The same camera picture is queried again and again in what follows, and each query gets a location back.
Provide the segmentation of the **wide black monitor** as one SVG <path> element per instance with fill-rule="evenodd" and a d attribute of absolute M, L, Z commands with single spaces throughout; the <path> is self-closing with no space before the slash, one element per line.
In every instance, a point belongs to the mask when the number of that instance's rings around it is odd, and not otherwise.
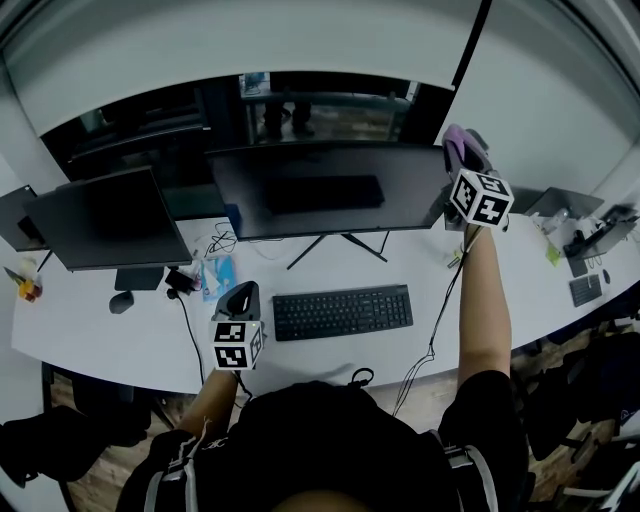
<path fill-rule="evenodd" d="M 311 142 L 212 152 L 208 164 L 240 241 L 431 228 L 452 181 L 439 146 Z"/>

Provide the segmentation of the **black power adapter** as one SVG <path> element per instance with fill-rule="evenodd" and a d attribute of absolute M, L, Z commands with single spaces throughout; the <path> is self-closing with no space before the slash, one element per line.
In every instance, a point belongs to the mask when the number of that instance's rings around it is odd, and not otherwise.
<path fill-rule="evenodd" d="M 165 284 L 168 286 L 166 295 L 170 300 L 178 299 L 181 294 L 189 296 L 199 290 L 198 281 L 180 272 L 177 268 L 169 269 L 169 273 L 165 278 Z"/>

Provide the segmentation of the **left black monitor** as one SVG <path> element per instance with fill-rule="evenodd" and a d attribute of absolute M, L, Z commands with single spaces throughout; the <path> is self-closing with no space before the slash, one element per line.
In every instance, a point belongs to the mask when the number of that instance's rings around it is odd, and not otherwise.
<path fill-rule="evenodd" d="M 115 270 L 119 292 L 155 290 L 166 268 L 192 263 L 149 169 L 76 181 L 25 210 L 67 270 Z"/>

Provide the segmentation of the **small black keyboard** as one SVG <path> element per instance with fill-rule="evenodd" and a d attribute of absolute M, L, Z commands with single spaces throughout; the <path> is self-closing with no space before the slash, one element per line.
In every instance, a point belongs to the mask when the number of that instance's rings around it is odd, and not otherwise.
<path fill-rule="evenodd" d="M 602 288 L 597 274 L 588 274 L 569 282 L 569 289 L 575 307 L 585 305 L 602 296 Z"/>

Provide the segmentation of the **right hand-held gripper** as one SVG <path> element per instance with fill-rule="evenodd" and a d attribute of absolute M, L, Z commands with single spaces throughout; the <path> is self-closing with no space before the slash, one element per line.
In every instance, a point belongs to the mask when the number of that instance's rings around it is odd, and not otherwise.
<path fill-rule="evenodd" d="M 493 166 L 488 144 L 476 130 L 467 128 L 466 132 L 470 137 L 466 143 L 466 164 L 470 170 L 463 168 L 464 161 L 455 143 L 442 144 L 452 184 L 444 210 L 445 228 L 500 227 L 514 204 L 514 194 L 505 180 L 490 173 Z"/>

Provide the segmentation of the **person's right forearm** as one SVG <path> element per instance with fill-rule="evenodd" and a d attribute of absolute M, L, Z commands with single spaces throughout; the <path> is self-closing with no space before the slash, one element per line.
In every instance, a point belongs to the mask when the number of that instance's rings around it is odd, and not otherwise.
<path fill-rule="evenodd" d="M 465 232 L 457 381 L 484 371 L 510 373 L 512 329 L 491 231 L 470 225 Z"/>

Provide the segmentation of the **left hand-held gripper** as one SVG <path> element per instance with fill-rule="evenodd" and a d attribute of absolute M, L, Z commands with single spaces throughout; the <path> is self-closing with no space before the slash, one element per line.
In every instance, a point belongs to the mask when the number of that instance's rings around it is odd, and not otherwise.
<path fill-rule="evenodd" d="M 252 370 L 265 347 L 260 319 L 259 285 L 247 281 L 226 292 L 209 323 L 209 338 L 217 370 Z"/>

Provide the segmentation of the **purple cloth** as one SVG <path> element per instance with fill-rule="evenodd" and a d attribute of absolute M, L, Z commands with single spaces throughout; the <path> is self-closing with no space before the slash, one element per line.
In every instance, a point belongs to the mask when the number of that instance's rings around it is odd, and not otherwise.
<path fill-rule="evenodd" d="M 486 151 L 476 135 L 477 133 L 471 129 L 451 124 L 442 136 L 442 145 L 452 146 L 460 161 L 465 163 L 470 161 L 471 156 L 480 158 L 486 155 Z"/>

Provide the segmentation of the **grey laptop lid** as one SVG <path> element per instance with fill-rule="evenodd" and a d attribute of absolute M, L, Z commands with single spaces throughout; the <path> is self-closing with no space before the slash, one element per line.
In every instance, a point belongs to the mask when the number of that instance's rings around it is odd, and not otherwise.
<path fill-rule="evenodd" d="M 549 187 L 525 208 L 523 214 L 550 218 L 559 210 L 566 209 L 571 219 L 579 220 L 591 216 L 603 203 L 603 199 L 595 196 Z"/>

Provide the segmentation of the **blue tissue packet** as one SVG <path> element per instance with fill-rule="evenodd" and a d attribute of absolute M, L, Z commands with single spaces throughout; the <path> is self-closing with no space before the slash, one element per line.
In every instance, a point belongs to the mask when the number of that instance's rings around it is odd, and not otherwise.
<path fill-rule="evenodd" d="M 216 302 L 237 285 L 230 255 L 203 260 L 199 275 L 202 299 L 205 303 Z"/>

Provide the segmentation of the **person's left forearm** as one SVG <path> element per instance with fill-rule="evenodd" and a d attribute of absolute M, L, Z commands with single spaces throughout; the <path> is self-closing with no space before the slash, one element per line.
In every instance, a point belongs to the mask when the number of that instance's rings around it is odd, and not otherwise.
<path fill-rule="evenodd" d="M 229 428 L 237 388 L 238 382 L 232 372 L 213 370 L 176 429 L 197 437 L 202 432 L 210 438 L 223 437 Z"/>

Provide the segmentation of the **person's black clothing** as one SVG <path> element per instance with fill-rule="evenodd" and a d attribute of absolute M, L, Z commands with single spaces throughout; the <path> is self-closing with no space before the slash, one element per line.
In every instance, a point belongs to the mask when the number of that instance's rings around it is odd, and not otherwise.
<path fill-rule="evenodd" d="M 218 439 L 161 434 L 117 512 L 272 512 L 331 492 L 369 512 L 519 512 L 528 447 L 509 378 L 472 376 L 419 433 L 361 388 L 313 381 L 251 400 Z"/>

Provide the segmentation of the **dark grey monitor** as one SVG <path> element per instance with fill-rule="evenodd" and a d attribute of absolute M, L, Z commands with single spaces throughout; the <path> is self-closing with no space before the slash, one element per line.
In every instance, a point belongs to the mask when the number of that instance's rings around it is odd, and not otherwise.
<path fill-rule="evenodd" d="M 40 272 L 52 251 L 25 210 L 25 206 L 36 198 L 37 194 L 30 186 L 0 197 L 0 237 L 16 252 L 45 251 L 46 255 L 37 267 Z"/>

